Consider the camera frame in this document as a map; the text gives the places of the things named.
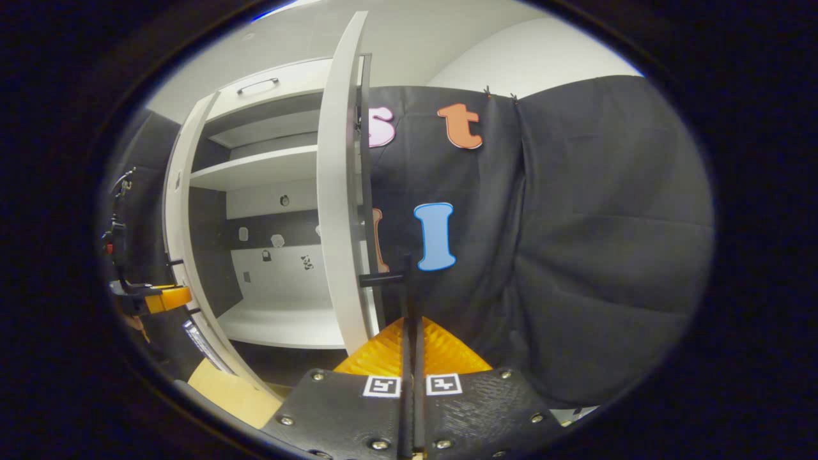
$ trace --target shelf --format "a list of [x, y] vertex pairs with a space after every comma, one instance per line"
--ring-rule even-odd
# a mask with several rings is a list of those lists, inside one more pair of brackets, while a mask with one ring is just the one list
[[193, 173], [191, 187], [229, 192], [315, 178], [316, 153], [317, 146], [304, 146], [226, 161]]
[[329, 300], [242, 300], [218, 318], [231, 340], [286, 348], [343, 349]]

